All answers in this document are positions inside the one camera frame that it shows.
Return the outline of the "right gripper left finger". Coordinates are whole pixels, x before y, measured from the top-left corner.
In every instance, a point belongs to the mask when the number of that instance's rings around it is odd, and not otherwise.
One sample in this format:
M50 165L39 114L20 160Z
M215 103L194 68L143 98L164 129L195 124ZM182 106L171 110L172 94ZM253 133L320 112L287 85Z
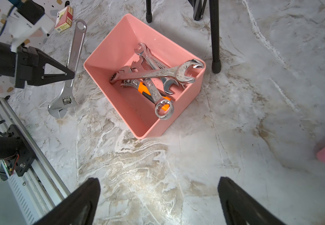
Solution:
M91 225L96 214L100 192L99 180L89 178L35 224Z

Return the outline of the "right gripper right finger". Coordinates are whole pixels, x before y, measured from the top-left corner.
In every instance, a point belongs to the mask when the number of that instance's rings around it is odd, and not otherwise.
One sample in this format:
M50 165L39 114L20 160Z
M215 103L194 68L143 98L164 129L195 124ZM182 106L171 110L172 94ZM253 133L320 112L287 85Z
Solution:
M221 177L218 194L227 225L283 225L238 184Z

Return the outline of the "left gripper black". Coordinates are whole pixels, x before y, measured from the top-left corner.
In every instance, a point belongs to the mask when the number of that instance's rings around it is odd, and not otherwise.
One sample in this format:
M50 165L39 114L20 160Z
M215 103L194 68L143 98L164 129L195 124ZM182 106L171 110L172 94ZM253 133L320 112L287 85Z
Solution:
M45 74L45 65L61 70L61 74ZM25 84L42 86L71 80L75 72L62 65L43 51L34 47L19 46L16 52L15 88L24 89Z

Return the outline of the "orange handled adjustable wrench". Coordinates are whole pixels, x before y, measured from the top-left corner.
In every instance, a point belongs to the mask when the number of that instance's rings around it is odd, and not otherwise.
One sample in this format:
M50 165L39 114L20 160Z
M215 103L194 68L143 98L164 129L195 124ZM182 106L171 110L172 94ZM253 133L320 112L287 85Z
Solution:
M122 80L120 86L122 88L132 87L145 96L149 101L152 103L154 102L148 88L139 80Z

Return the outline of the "silver ring end combination wrench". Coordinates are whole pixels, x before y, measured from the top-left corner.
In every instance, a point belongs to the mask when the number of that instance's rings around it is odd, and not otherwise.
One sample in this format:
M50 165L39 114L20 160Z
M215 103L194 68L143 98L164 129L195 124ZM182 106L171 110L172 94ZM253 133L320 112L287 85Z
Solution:
M171 100L168 100L161 95L150 78L143 78L142 81L147 87L153 103L155 104L155 115L161 120L168 120L171 118L174 112L174 106Z

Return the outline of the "large silver combination wrench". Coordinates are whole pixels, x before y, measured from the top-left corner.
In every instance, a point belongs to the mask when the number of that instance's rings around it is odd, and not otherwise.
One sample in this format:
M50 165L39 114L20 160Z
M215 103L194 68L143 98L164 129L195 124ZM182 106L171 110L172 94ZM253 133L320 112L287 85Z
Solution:
M120 80L171 77L180 83L182 82L193 83L195 82L195 78L186 75L189 71L189 68L203 69L204 64L199 60L192 59L173 68L148 70L144 72L124 72L123 70L120 69L111 76L109 82L111 84L115 84L117 81Z

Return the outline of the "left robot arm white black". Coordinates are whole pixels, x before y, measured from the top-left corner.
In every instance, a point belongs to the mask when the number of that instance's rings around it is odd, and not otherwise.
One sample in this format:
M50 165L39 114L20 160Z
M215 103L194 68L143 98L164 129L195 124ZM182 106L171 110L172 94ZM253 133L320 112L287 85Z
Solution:
M15 88L23 89L26 84L42 86L72 80L75 77L79 56L70 52L68 63L62 65L35 47L26 47L24 41L41 29L48 34L53 21L44 8L34 1L11 1L8 12L14 14L9 28L13 36L11 44L0 42L0 76L13 77Z

